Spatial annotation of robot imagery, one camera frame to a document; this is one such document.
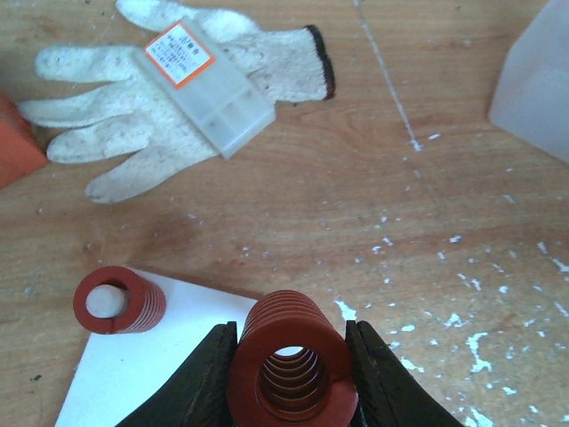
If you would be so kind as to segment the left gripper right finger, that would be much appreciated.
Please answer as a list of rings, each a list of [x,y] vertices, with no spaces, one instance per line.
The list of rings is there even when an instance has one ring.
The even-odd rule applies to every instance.
[[[370,323],[350,320],[345,341],[358,393],[352,426],[462,426],[419,385]]]

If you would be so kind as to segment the left gripper left fingers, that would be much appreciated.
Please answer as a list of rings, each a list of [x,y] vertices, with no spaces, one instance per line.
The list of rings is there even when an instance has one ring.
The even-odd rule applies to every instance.
[[[236,348],[236,322],[214,326],[165,384],[119,425],[234,426],[227,389]]]

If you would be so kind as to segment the red spring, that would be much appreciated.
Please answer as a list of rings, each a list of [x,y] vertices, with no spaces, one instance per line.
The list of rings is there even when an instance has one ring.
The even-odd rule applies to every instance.
[[[347,426],[358,402],[349,346],[305,294],[267,294],[246,317],[227,401],[238,426]]]
[[[88,274],[73,298],[77,321],[95,334],[147,332],[160,322],[165,309],[164,291],[158,285],[120,266]]]

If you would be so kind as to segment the beige work glove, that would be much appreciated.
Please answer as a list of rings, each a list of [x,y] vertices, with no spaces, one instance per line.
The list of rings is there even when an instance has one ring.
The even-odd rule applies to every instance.
[[[96,203],[136,197],[194,164],[234,154],[275,119],[279,101],[334,96],[333,65],[315,26],[266,31],[239,12],[168,1],[116,8],[156,39],[142,48],[47,47],[35,60],[41,78],[92,89],[18,107],[32,124],[59,130],[46,151],[54,163],[124,156],[86,187]]]

